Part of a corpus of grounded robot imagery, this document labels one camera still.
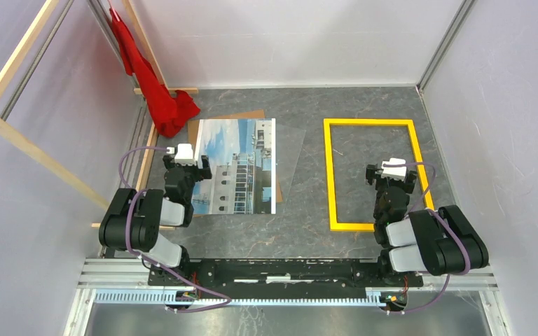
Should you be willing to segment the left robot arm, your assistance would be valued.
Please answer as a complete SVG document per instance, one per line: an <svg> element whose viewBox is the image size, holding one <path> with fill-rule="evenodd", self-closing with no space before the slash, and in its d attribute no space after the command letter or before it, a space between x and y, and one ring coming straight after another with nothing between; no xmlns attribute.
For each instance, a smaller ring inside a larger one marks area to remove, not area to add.
<svg viewBox="0 0 538 336"><path fill-rule="evenodd" d="M134 188L117 189L99 225L102 246L128 251L156 267L166 266L165 276L175 285L186 284L192 267L184 260L186 249L160 234L161 228L191 224L196 183L210 180L212 170L206 155L187 164L176 155L163 157L165 187L139 193Z"/></svg>

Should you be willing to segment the clear plastic sheet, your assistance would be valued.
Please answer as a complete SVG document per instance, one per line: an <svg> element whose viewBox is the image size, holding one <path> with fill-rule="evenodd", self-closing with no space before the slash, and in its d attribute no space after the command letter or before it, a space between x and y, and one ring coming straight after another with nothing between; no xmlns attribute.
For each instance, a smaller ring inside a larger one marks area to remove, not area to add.
<svg viewBox="0 0 538 336"><path fill-rule="evenodd" d="M276 214L282 215L287 207L294 174L305 138L305 130L287 125L276 125L276 178L282 201L276 203Z"/></svg>

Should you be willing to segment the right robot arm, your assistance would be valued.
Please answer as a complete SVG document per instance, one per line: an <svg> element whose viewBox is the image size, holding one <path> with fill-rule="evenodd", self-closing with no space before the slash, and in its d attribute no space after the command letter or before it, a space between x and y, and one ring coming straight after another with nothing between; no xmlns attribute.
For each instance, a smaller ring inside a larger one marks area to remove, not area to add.
<svg viewBox="0 0 538 336"><path fill-rule="evenodd" d="M366 182L376 191L374 237L383 247L378 280L393 286L411 272L463 275L487 267L487 246L457 205L409 206L418 178L415 166L392 158L366 167Z"/></svg>

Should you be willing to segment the yellow picture frame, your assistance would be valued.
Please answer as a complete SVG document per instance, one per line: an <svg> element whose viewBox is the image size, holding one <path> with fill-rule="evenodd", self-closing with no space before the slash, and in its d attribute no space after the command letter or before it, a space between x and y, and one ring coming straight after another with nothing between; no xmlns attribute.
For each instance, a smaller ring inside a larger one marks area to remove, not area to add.
<svg viewBox="0 0 538 336"><path fill-rule="evenodd" d="M415 161L422 162L422 153L415 130L414 122L410 119L359 119L359 118L325 118L324 147L326 161L326 185L329 209L329 228L334 232L374 232L373 223L340 223L337 216L336 186L333 168L333 151L331 126L378 126L405 127L407 129Z"/></svg>

